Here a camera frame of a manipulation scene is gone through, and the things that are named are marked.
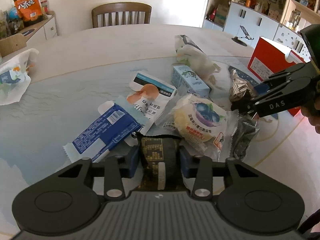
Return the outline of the person right hand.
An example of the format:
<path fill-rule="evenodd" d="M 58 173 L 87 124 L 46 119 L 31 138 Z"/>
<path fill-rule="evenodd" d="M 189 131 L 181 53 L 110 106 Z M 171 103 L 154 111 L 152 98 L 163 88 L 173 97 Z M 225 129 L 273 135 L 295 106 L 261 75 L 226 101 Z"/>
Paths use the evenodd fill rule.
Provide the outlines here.
<path fill-rule="evenodd" d="M 303 116 L 308 118 L 308 121 L 311 126 L 314 127 L 317 134 L 320 134 L 320 118 L 317 115 L 312 115 L 308 108 L 301 107 L 301 113 Z"/>

